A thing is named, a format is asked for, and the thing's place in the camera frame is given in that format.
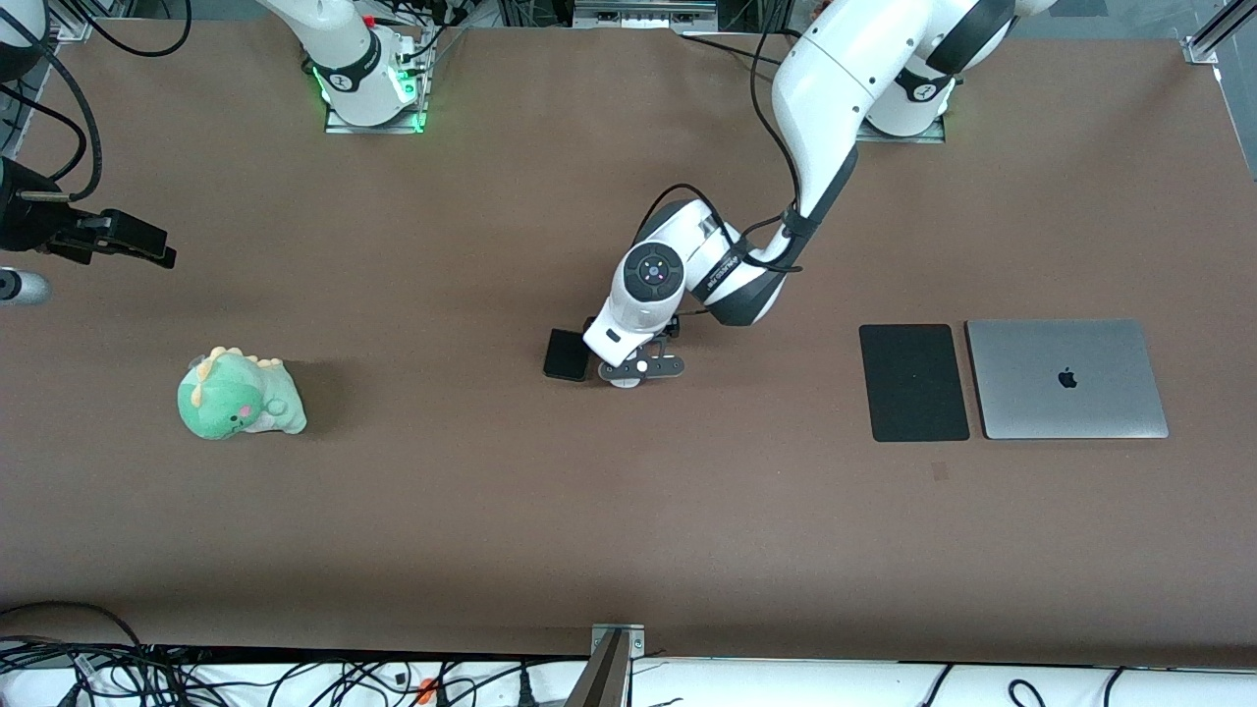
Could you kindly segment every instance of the metal frame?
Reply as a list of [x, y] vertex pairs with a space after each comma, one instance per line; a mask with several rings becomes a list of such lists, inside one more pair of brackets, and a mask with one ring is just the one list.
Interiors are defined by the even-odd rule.
[[623, 707], [632, 662], [645, 650], [646, 632], [640, 624], [595, 625], [593, 655], [563, 707]]
[[1229, 3], [1192, 36], [1183, 40], [1183, 57], [1189, 64], [1217, 64], [1218, 57], [1214, 50], [1244, 26], [1254, 13], [1257, 13], [1257, 0]]

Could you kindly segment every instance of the black mouse pad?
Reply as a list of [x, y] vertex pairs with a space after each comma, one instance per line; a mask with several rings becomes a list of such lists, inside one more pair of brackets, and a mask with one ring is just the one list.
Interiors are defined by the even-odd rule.
[[960, 371], [947, 325], [860, 327], [869, 416], [877, 442], [969, 439]]

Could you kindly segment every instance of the green dinosaur plush toy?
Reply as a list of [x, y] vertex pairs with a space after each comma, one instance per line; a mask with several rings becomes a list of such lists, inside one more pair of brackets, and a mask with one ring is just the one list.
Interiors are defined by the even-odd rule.
[[178, 415], [202, 439], [239, 431], [305, 429], [305, 410], [293, 376], [279, 359], [259, 361], [221, 346], [192, 366], [178, 384]]

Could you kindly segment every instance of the robot control button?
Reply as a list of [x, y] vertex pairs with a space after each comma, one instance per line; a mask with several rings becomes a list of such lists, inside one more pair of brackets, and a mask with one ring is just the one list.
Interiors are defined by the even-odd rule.
[[681, 257], [680, 254], [676, 253], [676, 250], [672, 250], [667, 245], [660, 245], [657, 253], [661, 258], [664, 258], [664, 260], [667, 262], [670, 267], [672, 268], [681, 267]]
[[659, 292], [659, 294], [662, 297], [671, 297], [671, 294], [678, 289], [680, 289], [680, 287], [681, 287], [681, 273], [672, 270], [667, 273], [667, 279], [664, 281], [664, 284], [660, 284], [656, 288], [656, 292]]
[[655, 294], [655, 288], [651, 283], [644, 281], [637, 276], [637, 270], [628, 270], [625, 273], [623, 278], [625, 289], [628, 294], [639, 302], [659, 302], [659, 297]]

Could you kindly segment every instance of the robot arm label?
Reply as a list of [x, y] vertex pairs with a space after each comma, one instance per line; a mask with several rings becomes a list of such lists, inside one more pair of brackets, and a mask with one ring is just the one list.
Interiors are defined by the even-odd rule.
[[371, 36], [371, 47], [367, 48], [367, 53], [361, 59], [347, 67], [324, 67], [318, 62], [313, 62], [314, 70], [337, 91], [346, 93], [357, 91], [362, 79], [371, 75], [371, 72], [376, 70], [376, 67], [380, 65], [380, 38], [375, 33], [368, 34]]

